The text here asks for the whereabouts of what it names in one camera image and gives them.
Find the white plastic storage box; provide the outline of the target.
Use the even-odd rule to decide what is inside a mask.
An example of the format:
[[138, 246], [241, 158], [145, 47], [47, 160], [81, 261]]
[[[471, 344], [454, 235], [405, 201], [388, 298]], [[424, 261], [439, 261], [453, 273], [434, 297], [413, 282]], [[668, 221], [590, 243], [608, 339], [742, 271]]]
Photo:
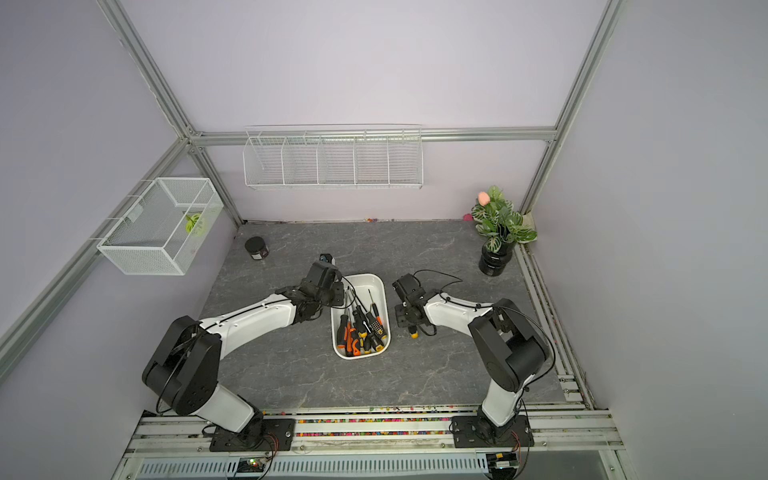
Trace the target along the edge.
[[[342, 360], [362, 360], [363, 358], [382, 354], [391, 344], [389, 317], [384, 283], [381, 278], [372, 273], [361, 273], [342, 277], [346, 290], [346, 305], [342, 308], [330, 308], [332, 346], [335, 354]], [[377, 322], [370, 309], [368, 290], [371, 290], [373, 298], [378, 306], [386, 337], [378, 335]], [[351, 326], [352, 353], [351, 357], [344, 357], [336, 348], [336, 331], [339, 327], [342, 314], [349, 315]]]

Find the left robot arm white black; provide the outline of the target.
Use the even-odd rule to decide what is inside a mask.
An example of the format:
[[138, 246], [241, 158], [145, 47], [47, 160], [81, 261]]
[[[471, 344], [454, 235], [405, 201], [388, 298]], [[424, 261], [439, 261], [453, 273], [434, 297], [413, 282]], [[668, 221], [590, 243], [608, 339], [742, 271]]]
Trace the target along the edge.
[[219, 382], [222, 359], [274, 330], [312, 321], [340, 307], [342, 275], [314, 262], [295, 286], [277, 289], [252, 305], [203, 320], [175, 319], [142, 373], [142, 382], [178, 415], [195, 415], [240, 436], [262, 435], [262, 414]]

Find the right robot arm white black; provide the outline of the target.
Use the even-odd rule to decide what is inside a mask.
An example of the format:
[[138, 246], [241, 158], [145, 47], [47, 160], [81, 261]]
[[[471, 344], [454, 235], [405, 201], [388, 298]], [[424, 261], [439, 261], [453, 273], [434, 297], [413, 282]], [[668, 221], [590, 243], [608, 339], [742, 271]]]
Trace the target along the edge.
[[555, 347], [539, 325], [506, 298], [494, 303], [455, 299], [441, 290], [426, 290], [414, 274], [393, 282], [399, 298], [395, 316], [415, 335], [439, 327], [465, 334], [474, 342], [491, 383], [479, 410], [479, 423], [496, 430], [511, 424], [527, 387], [555, 362]]

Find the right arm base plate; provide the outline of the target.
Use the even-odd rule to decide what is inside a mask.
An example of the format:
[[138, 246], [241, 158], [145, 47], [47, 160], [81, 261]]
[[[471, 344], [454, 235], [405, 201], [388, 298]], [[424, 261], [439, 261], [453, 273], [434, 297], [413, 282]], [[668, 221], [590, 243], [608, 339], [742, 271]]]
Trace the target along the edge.
[[454, 416], [448, 431], [456, 448], [519, 449], [535, 444], [529, 419], [518, 414], [502, 426], [496, 426], [483, 414]]

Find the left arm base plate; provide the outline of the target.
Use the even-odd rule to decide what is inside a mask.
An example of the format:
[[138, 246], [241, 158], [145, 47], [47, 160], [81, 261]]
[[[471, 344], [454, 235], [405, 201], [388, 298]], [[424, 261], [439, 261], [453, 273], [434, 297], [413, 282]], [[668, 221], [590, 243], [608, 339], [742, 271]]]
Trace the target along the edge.
[[209, 446], [211, 452], [288, 451], [297, 422], [292, 418], [255, 418], [242, 431], [216, 427]]

